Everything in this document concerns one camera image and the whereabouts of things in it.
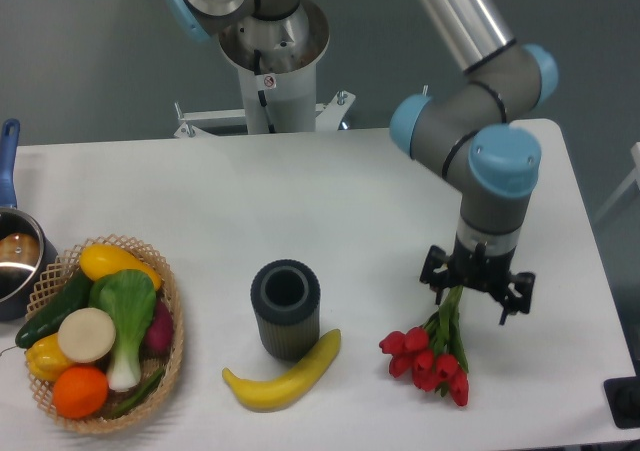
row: ribbed cylinder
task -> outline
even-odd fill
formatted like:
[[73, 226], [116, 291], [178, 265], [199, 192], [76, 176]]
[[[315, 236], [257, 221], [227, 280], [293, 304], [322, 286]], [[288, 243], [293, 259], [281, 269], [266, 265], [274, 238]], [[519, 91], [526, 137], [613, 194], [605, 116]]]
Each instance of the ribbed cylinder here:
[[298, 361], [313, 347], [320, 336], [320, 308], [307, 319], [291, 326], [280, 326], [264, 320], [256, 313], [258, 331], [265, 349], [272, 356]]
[[283, 259], [263, 267], [251, 284], [260, 340], [272, 356], [302, 358], [320, 337], [320, 284], [304, 264]]

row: wicker basket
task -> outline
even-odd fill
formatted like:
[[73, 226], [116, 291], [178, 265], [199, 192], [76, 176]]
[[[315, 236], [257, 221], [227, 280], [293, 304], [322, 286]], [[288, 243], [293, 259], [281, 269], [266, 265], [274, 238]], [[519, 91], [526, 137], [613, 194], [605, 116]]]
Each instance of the wicker basket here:
[[53, 383], [40, 381], [29, 373], [29, 381], [33, 398], [47, 416], [65, 429], [82, 434], [110, 433], [124, 429], [149, 416], [167, 398], [178, 378], [180, 364], [182, 362], [182, 350], [184, 344], [184, 327], [182, 320], [182, 308], [180, 297], [176, 289], [173, 273], [166, 260], [151, 246], [135, 238], [111, 235], [107, 238], [88, 239], [83, 245], [76, 245], [73, 249], [65, 251], [58, 256], [55, 263], [49, 265], [40, 276], [34, 291], [31, 293], [30, 303], [27, 306], [27, 319], [30, 319], [40, 308], [49, 302], [55, 293], [69, 280], [78, 269], [78, 259], [82, 250], [95, 243], [119, 246], [144, 261], [156, 270], [162, 277], [163, 285], [158, 291], [164, 304], [173, 316], [174, 336], [171, 350], [166, 356], [154, 356], [141, 351], [140, 362], [142, 381], [148, 378], [160, 366], [165, 368], [164, 376], [158, 387], [147, 398], [129, 413], [116, 419], [106, 419], [106, 416], [121, 401], [130, 396], [130, 393], [115, 393], [110, 391], [106, 404], [97, 413], [84, 419], [66, 419], [56, 413], [52, 404]]

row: orange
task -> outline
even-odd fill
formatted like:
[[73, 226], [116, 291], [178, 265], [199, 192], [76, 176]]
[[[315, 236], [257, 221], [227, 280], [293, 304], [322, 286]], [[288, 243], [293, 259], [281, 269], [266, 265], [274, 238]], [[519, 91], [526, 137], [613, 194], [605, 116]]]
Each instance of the orange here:
[[98, 411], [108, 394], [109, 383], [102, 371], [95, 366], [71, 366], [53, 385], [53, 405], [60, 416], [84, 418]]

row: tulip bouquet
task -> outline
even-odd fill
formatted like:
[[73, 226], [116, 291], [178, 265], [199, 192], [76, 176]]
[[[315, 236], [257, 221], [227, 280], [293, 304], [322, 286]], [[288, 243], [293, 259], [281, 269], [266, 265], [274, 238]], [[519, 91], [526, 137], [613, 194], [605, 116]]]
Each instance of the tulip bouquet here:
[[406, 333], [392, 331], [380, 342], [384, 354], [391, 355], [389, 374], [399, 378], [411, 370], [413, 384], [442, 397], [451, 395], [458, 406], [469, 399], [469, 366], [460, 337], [462, 286], [451, 288], [438, 310], [422, 326]]

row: bok choy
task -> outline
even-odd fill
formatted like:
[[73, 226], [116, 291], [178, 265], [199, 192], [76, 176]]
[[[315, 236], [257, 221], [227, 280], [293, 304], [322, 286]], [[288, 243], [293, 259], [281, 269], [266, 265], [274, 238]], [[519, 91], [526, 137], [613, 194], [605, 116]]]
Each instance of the bok choy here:
[[156, 292], [149, 276], [134, 269], [118, 271], [99, 282], [101, 289], [94, 292], [92, 304], [106, 312], [116, 327], [107, 369], [109, 388], [127, 391], [140, 382], [140, 344], [153, 320]]

